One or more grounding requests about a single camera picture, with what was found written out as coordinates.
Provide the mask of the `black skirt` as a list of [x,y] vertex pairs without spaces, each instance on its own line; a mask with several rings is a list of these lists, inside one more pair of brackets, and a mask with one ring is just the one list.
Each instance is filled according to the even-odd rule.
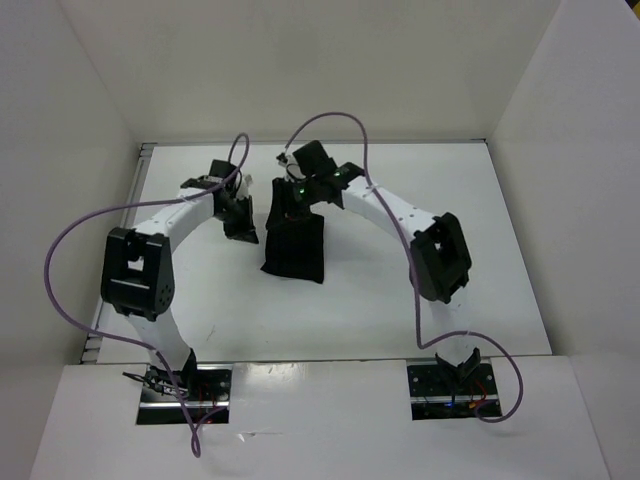
[[325,278],[324,217],[312,214],[303,220],[287,220],[268,229],[265,261],[269,275],[322,284]]

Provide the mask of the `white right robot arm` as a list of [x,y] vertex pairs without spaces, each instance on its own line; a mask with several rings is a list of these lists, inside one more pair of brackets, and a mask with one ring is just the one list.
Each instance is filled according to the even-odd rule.
[[408,257],[412,287],[428,301],[434,322],[465,333],[455,311],[469,282],[472,261],[455,215],[421,210],[374,184],[360,166],[337,165],[318,140],[293,153],[281,153],[278,162],[285,174],[272,182],[263,272],[323,283],[325,219],[312,208],[319,203],[334,205],[399,240]]

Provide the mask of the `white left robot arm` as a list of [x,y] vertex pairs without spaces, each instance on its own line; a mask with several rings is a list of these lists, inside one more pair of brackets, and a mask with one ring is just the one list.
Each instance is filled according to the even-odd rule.
[[114,228],[106,239],[102,300],[152,346],[150,359],[176,399],[199,387],[195,352],[182,338],[171,312],[176,294],[173,253],[201,224],[217,219],[228,239],[259,242],[249,193],[252,179],[230,162],[214,160],[209,173],[180,185],[177,196],[130,229]]

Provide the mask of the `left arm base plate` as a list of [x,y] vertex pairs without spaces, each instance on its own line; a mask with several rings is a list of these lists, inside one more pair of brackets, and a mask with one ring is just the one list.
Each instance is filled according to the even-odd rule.
[[[227,424],[233,366],[200,364],[196,386],[187,390],[179,384],[185,405],[195,424]],[[154,366],[144,374],[124,372],[124,376],[142,385],[136,424],[142,426],[185,424],[180,403],[168,376]]]

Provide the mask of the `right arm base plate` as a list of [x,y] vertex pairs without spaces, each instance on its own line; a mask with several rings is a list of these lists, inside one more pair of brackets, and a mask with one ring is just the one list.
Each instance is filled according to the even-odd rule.
[[408,363],[406,369],[414,421],[502,416],[493,368],[478,348],[458,366],[435,358]]

